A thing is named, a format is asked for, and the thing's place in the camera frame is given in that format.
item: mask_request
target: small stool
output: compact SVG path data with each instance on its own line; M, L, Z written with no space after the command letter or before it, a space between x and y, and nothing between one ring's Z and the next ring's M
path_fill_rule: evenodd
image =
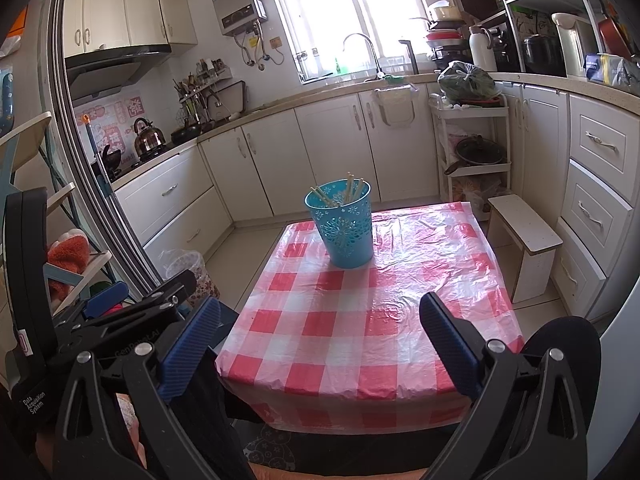
M487 239L492 248L510 245L520 249L522 258L516 274L511 303L544 294L562 239L538 213L517 195L489 199L491 217Z

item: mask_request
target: window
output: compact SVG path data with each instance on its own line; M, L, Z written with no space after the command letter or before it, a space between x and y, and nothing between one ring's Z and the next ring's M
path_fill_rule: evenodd
M375 68L364 38L369 36L383 69L408 62L411 40L416 54L429 54L423 0L279 0L302 81Z

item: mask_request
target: utensil holder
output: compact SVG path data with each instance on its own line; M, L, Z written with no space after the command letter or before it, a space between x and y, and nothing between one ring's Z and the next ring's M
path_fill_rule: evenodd
M319 187L329 198L341 202L347 180L335 180ZM331 263L336 267L353 269L373 257L370 190L371 186L364 182L358 199L339 207L327 207L312 192L305 198Z

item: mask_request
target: plastic tablecloth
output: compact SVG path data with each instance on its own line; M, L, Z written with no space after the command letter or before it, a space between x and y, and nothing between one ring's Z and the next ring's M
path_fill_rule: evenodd
M305 433L423 430L459 421L418 318L435 291L485 339L522 334L468 202L373 213L374 257L332 266L313 222L292 224L216 360L223 384L270 426Z

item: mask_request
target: blue gripper pad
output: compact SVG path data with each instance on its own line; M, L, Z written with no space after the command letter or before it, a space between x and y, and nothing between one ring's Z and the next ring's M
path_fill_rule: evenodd
M481 362L466 344L453 316L434 293L420 300L420 323L451 377L456 390L471 400L482 392Z
M164 402L180 397L187 389L211 336L220 325L220 304L216 298L204 300L202 305L186 320L187 325L159 364L161 378L158 394Z
M119 303L127 299L129 295L129 287L125 282L116 282L109 288L105 288L99 294L96 294L90 300L86 300L84 306L85 319L95 319L113 308Z

